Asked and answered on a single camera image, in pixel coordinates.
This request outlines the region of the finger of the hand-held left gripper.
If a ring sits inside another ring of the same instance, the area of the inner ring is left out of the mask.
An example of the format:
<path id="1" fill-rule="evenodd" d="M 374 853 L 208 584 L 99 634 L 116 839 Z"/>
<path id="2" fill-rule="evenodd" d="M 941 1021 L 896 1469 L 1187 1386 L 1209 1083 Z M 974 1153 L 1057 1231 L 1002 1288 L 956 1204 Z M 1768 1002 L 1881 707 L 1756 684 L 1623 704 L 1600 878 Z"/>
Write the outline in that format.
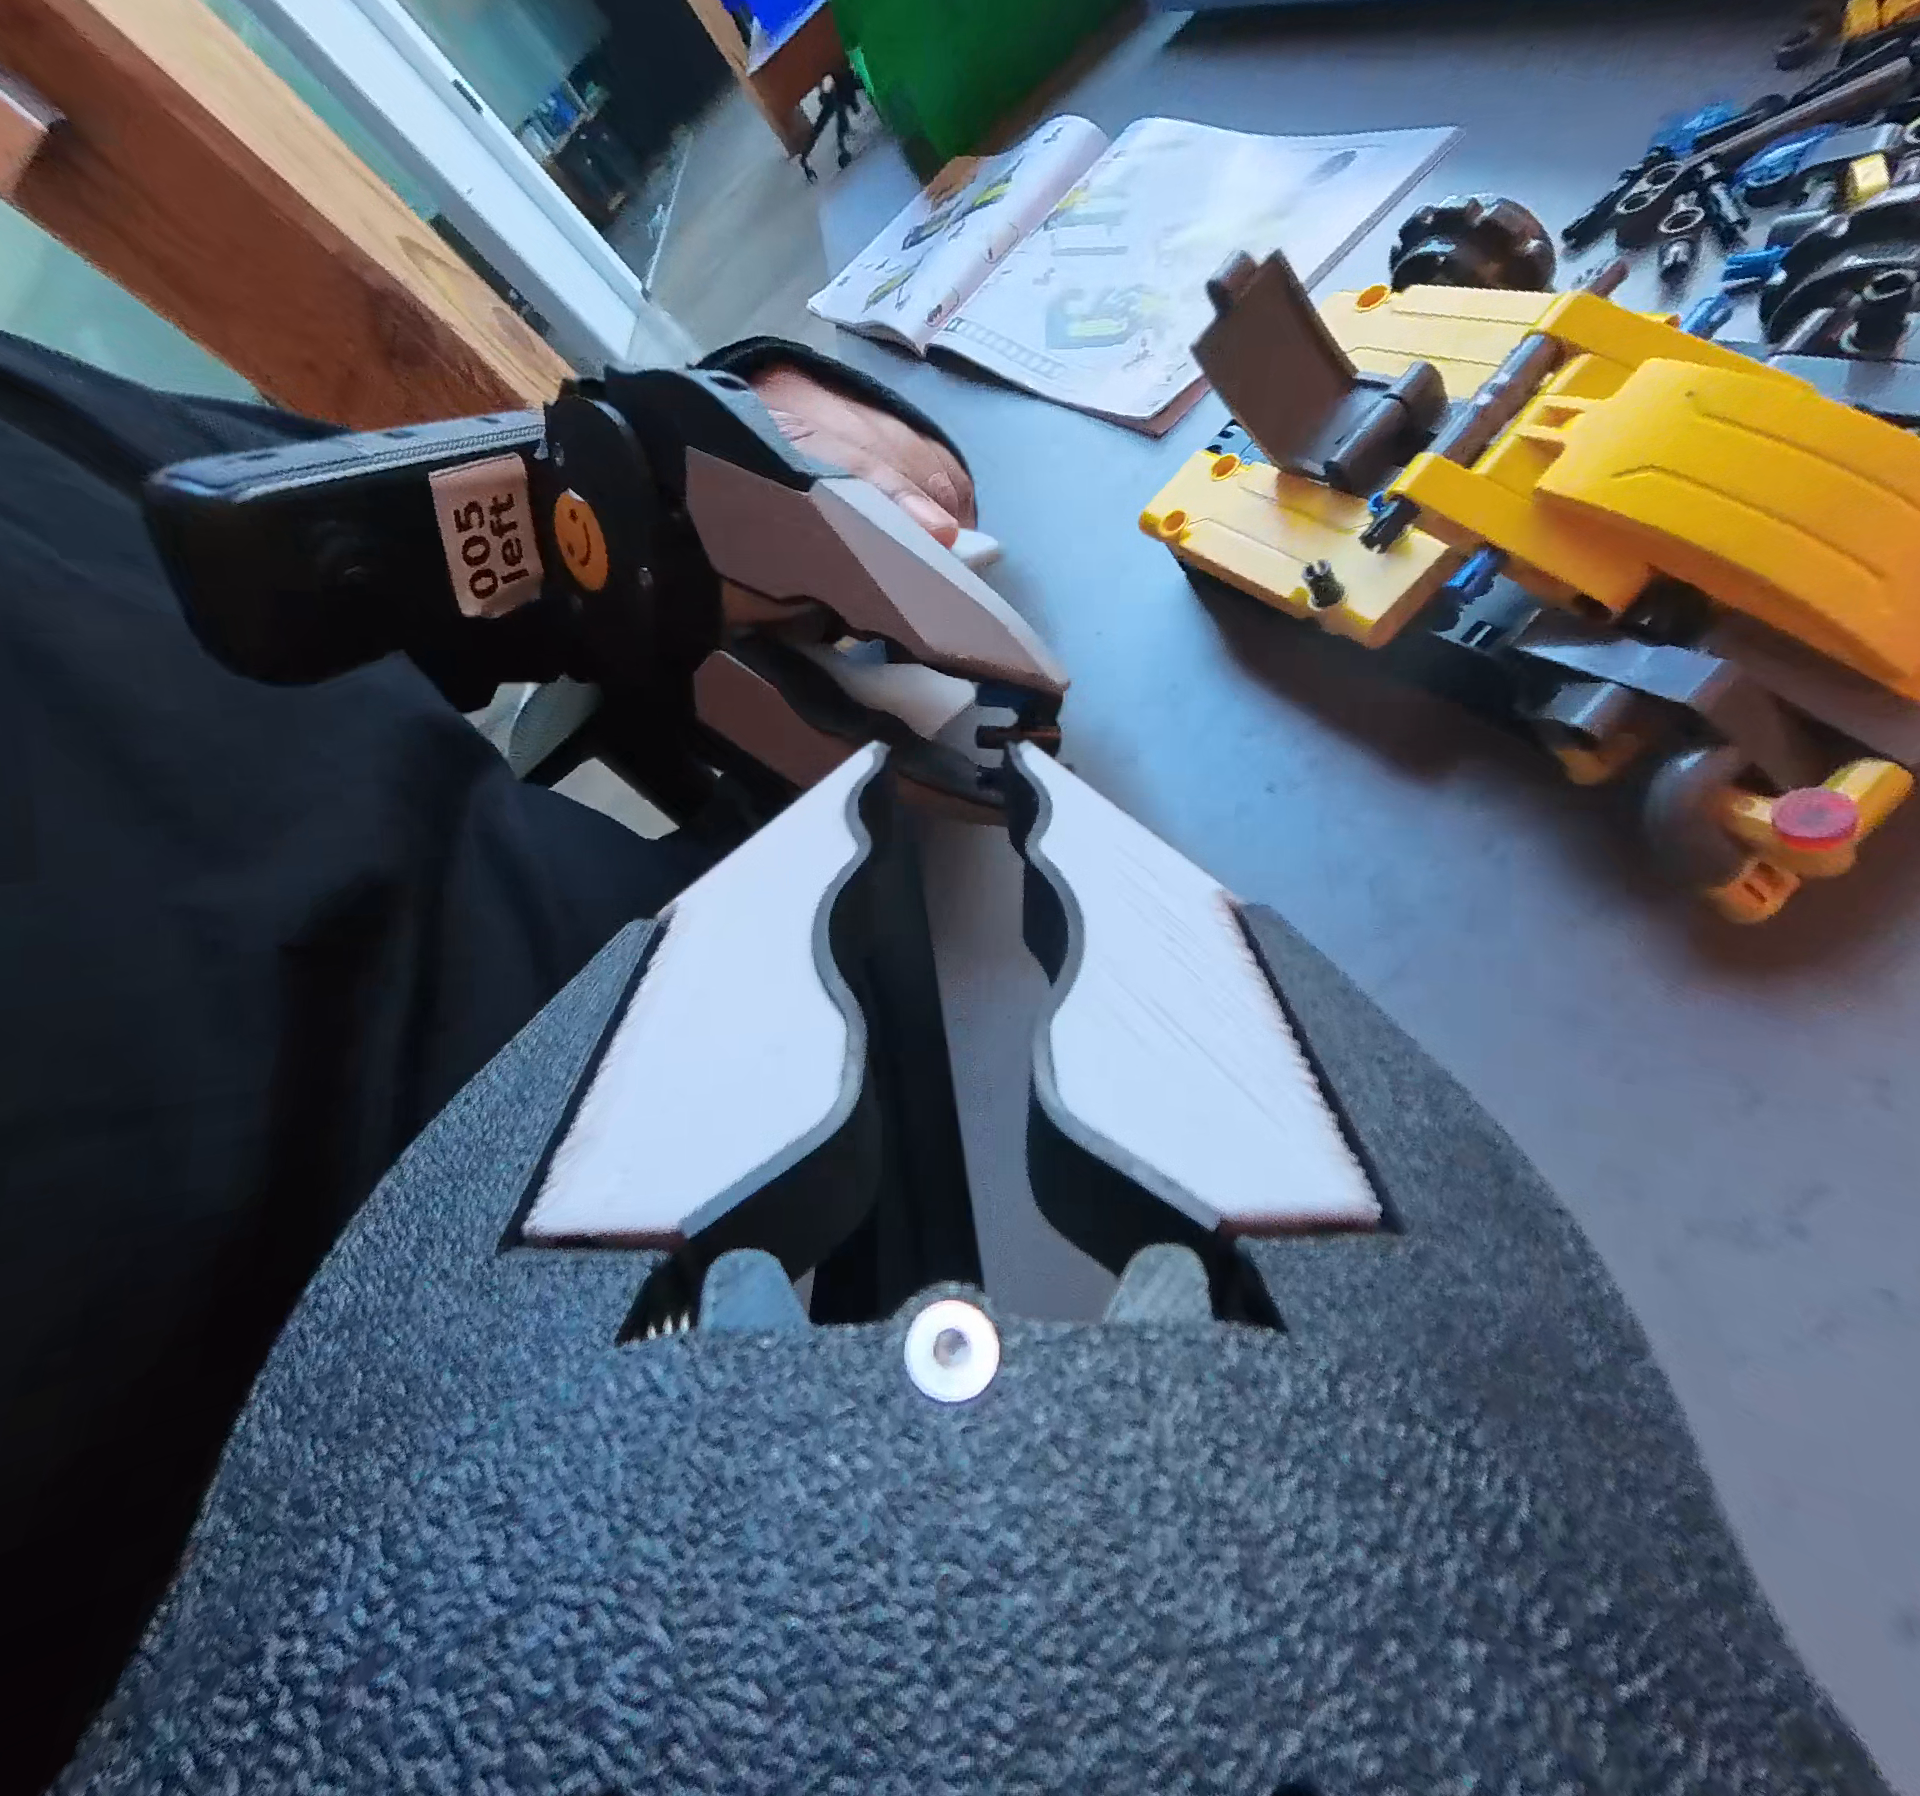
<path id="1" fill-rule="evenodd" d="M 996 588 L 855 476 L 799 488 L 692 449 L 685 512 L 734 629 L 812 618 L 944 676 L 1061 700 L 1068 673 Z"/>
<path id="2" fill-rule="evenodd" d="M 1004 792 L 1004 754 L 1061 747 L 1061 700 L 964 680 L 880 644 L 729 644 L 694 673 L 694 719 L 720 747 L 806 792 L 879 745 L 900 792 Z"/>

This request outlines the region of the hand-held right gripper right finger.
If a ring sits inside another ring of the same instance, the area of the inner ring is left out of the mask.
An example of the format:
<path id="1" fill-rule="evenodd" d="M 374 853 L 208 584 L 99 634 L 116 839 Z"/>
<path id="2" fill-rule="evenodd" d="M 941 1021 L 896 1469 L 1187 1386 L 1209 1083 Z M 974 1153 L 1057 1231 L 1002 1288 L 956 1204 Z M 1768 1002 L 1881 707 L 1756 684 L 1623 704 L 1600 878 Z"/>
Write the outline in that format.
<path id="1" fill-rule="evenodd" d="M 1223 1240 L 1377 1231 L 1236 897 L 1047 752 L 1008 752 L 1005 792 L 1047 983 L 1032 1098 L 1111 1176 L 1071 1184 L 1068 1213 L 1161 1210 Z"/>

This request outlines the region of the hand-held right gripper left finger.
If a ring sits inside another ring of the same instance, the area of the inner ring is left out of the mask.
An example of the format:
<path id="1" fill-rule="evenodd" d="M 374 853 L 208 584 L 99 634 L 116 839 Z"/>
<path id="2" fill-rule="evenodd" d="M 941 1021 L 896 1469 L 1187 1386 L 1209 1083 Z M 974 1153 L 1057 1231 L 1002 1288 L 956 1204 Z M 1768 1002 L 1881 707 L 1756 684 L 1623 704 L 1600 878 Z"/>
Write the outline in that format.
<path id="1" fill-rule="evenodd" d="M 515 1221 L 541 1249 L 634 1249 L 790 1278 L 867 1219 L 871 1034 L 837 939 L 862 915 L 888 751 L 851 752 L 677 897 L 639 953 Z"/>

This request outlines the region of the grey desk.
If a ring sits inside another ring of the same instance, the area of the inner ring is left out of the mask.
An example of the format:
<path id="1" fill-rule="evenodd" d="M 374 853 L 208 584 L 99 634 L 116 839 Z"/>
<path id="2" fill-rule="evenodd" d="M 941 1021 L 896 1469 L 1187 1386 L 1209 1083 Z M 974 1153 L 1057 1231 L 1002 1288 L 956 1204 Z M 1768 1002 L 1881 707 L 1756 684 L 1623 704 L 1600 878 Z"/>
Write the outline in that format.
<path id="1" fill-rule="evenodd" d="M 1157 17 L 1042 90 L 1308 133 L 1456 127 L 1427 189 L 1558 226 L 1655 123 L 1773 82 L 1804 0 L 1448 0 Z M 1722 925 L 1648 870 L 1632 806 L 1376 658 L 1189 584 L 1138 513 L 1220 427 L 1164 440 L 842 337 L 806 299 L 912 197 L 882 133 L 806 186 L 748 97 L 694 127 L 654 296 L 700 350 L 835 346 L 974 470 L 993 582 L 1071 669 L 1066 760 L 1281 915 L 1499 1119 L 1588 1233 L 1688 1411 L 1805 1666 L 1915 1792 L 1915 828 L 1783 920 Z M 924 828 L 924 884 L 996 1301 L 1094 1314 L 1110 1278 L 1039 1219 L 1023 1056 L 1042 978 L 1021 863 Z"/>

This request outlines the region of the person's left hand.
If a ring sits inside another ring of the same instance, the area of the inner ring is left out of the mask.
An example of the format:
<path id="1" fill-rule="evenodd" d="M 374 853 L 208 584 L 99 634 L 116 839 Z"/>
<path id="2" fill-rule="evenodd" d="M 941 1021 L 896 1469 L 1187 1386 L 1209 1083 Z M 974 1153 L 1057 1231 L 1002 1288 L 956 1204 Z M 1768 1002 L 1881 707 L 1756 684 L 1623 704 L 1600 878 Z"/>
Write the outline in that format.
<path id="1" fill-rule="evenodd" d="M 972 472 L 937 427 L 864 383 L 793 361 L 759 370 L 748 387 L 793 449 L 874 487 L 934 542 L 952 549 L 974 531 Z"/>

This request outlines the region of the wooden beam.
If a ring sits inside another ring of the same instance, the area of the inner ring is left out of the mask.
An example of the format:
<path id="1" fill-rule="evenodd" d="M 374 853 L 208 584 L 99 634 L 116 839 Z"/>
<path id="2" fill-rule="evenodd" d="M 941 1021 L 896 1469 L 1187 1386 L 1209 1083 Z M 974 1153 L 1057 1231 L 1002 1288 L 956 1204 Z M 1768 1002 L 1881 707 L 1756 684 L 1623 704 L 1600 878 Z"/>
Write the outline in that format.
<path id="1" fill-rule="evenodd" d="M 297 414 L 547 403 L 571 370 L 200 0 L 1 0 L 58 121 L 13 200 Z"/>

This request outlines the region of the small black tripod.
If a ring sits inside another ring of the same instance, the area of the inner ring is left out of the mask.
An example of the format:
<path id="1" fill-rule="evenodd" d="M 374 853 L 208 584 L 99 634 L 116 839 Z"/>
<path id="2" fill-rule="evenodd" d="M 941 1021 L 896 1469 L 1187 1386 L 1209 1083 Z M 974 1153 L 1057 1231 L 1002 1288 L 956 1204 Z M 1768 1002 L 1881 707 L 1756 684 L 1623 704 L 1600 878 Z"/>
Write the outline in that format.
<path id="1" fill-rule="evenodd" d="M 793 161 L 808 187 L 822 181 L 815 156 L 822 144 L 832 145 L 832 167 L 843 172 L 862 145 L 862 119 L 868 110 L 867 85 L 851 63 L 827 74 L 811 101 L 797 109 L 799 139 Z"/>

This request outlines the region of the open instruction booklet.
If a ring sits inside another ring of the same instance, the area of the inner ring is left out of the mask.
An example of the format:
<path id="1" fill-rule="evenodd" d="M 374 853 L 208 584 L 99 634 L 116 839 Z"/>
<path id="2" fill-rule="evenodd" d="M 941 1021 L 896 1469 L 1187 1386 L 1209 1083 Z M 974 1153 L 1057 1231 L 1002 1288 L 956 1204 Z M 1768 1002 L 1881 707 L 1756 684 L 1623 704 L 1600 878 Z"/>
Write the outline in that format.
<path id="1" fill-rule="evenodd" d="M 1260 136 L 1061 115 L 941 170 L 808 311 L 924 360 L 1159 434 L 1198 399 L 1205 280 L 1236 251 L 1318 282 L 1456 130 Z"/>

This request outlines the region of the black sprocket wheel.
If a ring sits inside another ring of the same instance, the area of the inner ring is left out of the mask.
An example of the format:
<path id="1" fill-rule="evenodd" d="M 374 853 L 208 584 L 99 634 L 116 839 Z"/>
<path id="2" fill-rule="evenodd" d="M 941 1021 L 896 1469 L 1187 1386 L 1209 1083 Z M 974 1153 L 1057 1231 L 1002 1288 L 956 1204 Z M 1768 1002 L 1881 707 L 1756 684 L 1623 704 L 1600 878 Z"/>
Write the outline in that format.
<path id="1" fill-rule="evenodd" d="M 1415 209 L 1388 250 L 1394 294 L 1415 287 L 1548 294 L 1556 251 L 1521 202 L 1462 195 Z"/>

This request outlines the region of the yellow toy vehicle model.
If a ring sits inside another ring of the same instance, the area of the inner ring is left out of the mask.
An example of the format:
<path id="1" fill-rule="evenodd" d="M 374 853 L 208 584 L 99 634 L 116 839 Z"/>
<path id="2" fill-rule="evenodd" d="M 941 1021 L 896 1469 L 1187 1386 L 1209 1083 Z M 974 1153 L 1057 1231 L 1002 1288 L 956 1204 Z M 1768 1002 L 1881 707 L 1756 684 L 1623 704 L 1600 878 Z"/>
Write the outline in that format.
<path id="1" fill-rule="evenodd" d="M 1138 515 L 1190 582 L 1639 787 L 1658 863 L 1740 925 L 1915 794 L 1918 449 L 1673 316 L 1417 280 L 1209 285 L 1226 408 Z"/>

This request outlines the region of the pile of loose building bricks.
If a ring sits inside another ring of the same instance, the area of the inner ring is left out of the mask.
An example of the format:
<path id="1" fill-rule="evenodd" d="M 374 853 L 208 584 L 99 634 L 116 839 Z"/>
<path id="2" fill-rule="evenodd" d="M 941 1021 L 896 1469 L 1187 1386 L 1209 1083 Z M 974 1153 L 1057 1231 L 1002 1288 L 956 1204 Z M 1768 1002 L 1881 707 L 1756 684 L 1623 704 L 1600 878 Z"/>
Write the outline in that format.
<path id="1" fill-rule="evenodd" d="M 1560 234 L 1649 258 L 1664 296 L 1705 275 L 1681 328 L 1918 428 L 1918 0 L 1824 0 L 1781 40 L 1797 83 L 1704 104 Z"/>

